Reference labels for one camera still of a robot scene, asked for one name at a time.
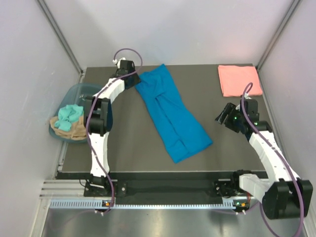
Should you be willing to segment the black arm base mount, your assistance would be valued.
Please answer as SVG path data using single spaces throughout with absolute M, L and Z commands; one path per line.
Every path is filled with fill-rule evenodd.
M 85 197 L 115 197 L 116 204 L 208 204 L 241 195 L 232 172 L 113 172 L 90 177 Z

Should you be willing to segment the mint green t shirt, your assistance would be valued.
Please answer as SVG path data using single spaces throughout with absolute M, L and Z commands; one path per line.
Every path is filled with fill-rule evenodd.
M 69 132 L 72 124 L 79 121 L 83 115 L 83 106 L 77 104 L 66 105 L 59 109 L 57 121 L 54 122 L 54 128 Z

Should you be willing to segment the teal plastic basin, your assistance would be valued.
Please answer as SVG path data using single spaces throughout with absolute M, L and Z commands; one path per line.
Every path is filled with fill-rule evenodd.
M 92 84 L 92 83 L 78 83 L 72 86 L 66 93 L 65 97 L 63 98 L 61 104 L 59 105 L 53 117 L 57 117 L 59 109 L 66 105 L 77 104 L 79 106 L 84 107 L 86 98 L 88 96 L 93 96 L 94 94 L 97 94 L 101 89 L 102 89 L 102 86 L 97 85 L 97 84 Z M 77 143 L 77 144 L 87 142 L 87 139 L 83 141 L 71 141 L 68 139 L 60 138 L 60 137 L 58 138 L 56 135 L 52 134 L 52 132 L 53 131 L 49 126 L 49 134 L 55 139 L 68 142 L 68 143 Z

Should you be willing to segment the aluminium extrusion rail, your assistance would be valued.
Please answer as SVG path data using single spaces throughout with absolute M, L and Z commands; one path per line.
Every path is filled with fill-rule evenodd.
M 45 180 L 40 198 L 80 198 L 85 187 L 78 180 Z

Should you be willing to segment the blue t shirt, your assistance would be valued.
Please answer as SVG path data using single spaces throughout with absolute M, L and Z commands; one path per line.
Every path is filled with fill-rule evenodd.
M 185 107 L 164 64 L 142 73 L 140 79 L 136 90 L 174 163 L 194 156 L 213 144 L 202 125 Z

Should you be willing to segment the right aluminium frame post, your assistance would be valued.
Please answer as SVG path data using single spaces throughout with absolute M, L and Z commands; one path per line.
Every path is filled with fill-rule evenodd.
M 259 59 L 259 62 L 255 66 L 256 70 L 259 72 L 263 67 L 264 63 L 268 59 L 269 55 L 272 53 L 272 50 L 276 46 L 278 40 L 280 39 L 283 31 L 289 24 L 291 18 L 295 14 L 296 10 L 299 8 L 302 0 L 291 0 L 288 9 L 286 10 L 284 16 L 282 17 L 280 23 L 278 24 L 275 32 L 273 33 L 271 39 L 269 40 L 262 56 Z

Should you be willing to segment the aluminium frame post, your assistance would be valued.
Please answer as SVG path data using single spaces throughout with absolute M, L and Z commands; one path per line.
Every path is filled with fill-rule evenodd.
M 80 66 L 78 60 L 76 59 L 73 51 L 71 50 L 71 48 L 70 48 L 70 46 L 69 46 L 64 34 L 62 33 L 57 21 L 55 20 L 52 12 L 50 11 L 47 3 L 44 0 L 35 0 L 35 2 L 38 4 L 38 6 L 41 9 L 41 11 L 43 12 L 45 18 L 49 22 L 53 32 L 55 33 L 57 39 L 61 43 L 66 55 L 70 59 L 72 65 L 74 66 L 74 68 L 76 69 L 76 71 L 79 74 L 82 74 L 83 73 L 83 69 Z
M 282 17 L 280 23 L 278 24 L 275 32 L 273 33 L 271 39 L 269 40 L 262 56 L 259 59 L 259 62 L 255 66 L 256 70 L 259 72 L 263 67 L 264 63 L 268 59 L 269 55 L 272 53 L 272 50 L 276 46 L 278 40 L 280 39 L 283 31 L 289 24 L 291 18 L 295 14 L 296 10 L 299 8 L 302 0 L 291 0 L 288 9 L 286 10 L 284 16 Z

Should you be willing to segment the folded pink t shirt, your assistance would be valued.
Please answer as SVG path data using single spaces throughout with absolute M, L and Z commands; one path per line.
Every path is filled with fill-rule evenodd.
M 251 82 L 253 86 L 249 96 L 260 96 L 263 91 L 259 76 L 254 66 L 219 65 L 218 74 L 224 97 L 239 97 L 246 86 Z

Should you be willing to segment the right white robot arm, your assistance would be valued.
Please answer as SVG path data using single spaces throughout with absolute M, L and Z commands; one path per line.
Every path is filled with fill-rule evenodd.
M 214 183 L 218 194 L 231 197 L 249 193 L 261 203 L 270 220 L 306 217 L 313 186 L 309 180 L 302 180 L 285 160 L 271 126 L 259 120 L 258 102 L 244 99 L 239 105 L 227 103 L 216 121 L 246 137 L 268 177 L 267 180 L 259 178 L 250 170 L 235 171 L 229 183 Z

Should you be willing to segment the beige t shirt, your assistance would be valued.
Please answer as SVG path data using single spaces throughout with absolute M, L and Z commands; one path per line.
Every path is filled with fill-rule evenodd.
M 50 120 L 50 128 L 52 129 L 52 134 L 56 135 L 58 138 L 64 138 L 71 141 L 83 141 L 86 140 L 86 129 L 83 124 L 83 116 L 79 117 L 79 120 L 73 122 L 69 131 L 63 131 L 55 127 L 55 123 L 58 121 L 58 117 L 53 117 Z

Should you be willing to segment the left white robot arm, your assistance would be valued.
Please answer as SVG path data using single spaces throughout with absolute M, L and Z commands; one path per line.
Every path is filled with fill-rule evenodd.
M 110 173 L 108 164 L 108 137 L 113 127 L 112 103 L 124 91 L 141 82 L 133 61 L 121 58 L 114 60 L 116 72 L 101 90 L 86 96 L 84 105 L 84 127 L 91 148 L 91 175 L 106 178 Z

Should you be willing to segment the left aluminium frame post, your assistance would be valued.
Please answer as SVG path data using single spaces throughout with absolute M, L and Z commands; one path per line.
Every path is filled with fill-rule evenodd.
M 70 46 L 69 46 L 64 34 L 62 33 L 57 21 L 55 20 L 52 12 L 50 11 L 47 3 L 44 0 L 35 0 L 35 2 L 38 4 L 38 6 L 41 9 L 41 11 L 43 12 L 45 18 L 49 22 L 53 32 L 55 33 L 57 39 L 61 43 L 66 55 L 70 59 L 72 65 L 74 66 L 74 68 L 76 69 L 76 71 L 79 74 L 82 74 L 83 73 L 83 69 L 80 66 L 78 60 L 76 59 L 73 51 L 71 50 L 71 48 L 70 48 Z

